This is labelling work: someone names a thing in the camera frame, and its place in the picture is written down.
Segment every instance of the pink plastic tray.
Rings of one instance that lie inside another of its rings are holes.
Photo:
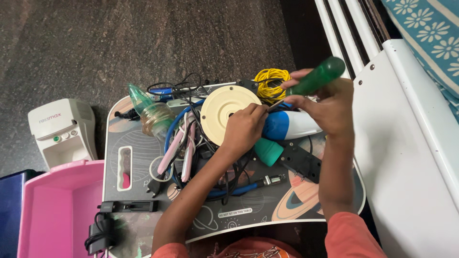
[[[80,160],[29,180],[17,257],[88,257],[84,241],[102,201],[103,177],[103,160]]]

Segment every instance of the orange shirt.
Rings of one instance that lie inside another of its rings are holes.
[[[386,255],[368,231],[362,218],[348,212],[340,212],[328,222],[325,237],[328,257],[385,258]],[[152,258],[188,258],[183,244],[170,243],[159,248]],[[301,255],[280,241],[248,237],[229,245],[215,258],[300,258]]]

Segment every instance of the dark granite floor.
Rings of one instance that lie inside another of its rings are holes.
[[[27,113],[46,103],[88,102],[104,158],[106,116],[127,82],[295,69],[279,0],[11,0],[0,21],[0,176],[45,170]]]

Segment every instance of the yellow wire coil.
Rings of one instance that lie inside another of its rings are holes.
[[[280,70],[276,68],[270,68],[270,69],[261,70],[255,76],[255,81],[260,82],[260,81],[271,79],[271,78],[282,78],[284,81],[291,79],[288,71]],[[285,92],[282,92],[283,90],[279,86],[274,87],[274,88],[269,87],[268,83],[271,81],[273,80],[267,80],[267,81],[258,83],[257,96],[261,98],[269,98],[269,97],[273,97],[281,93],[279,96],[272,98],[272,99],[262,99],[265,102],[274,104],[275,102],[285,98]]]

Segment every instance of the screwdriver handle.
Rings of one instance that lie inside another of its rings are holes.
[[[288,88],[285,95],[310,95],[327,83],[339,78],[345,69],[346,64],[341,58],[330,56],[301,78],[297,85]]]

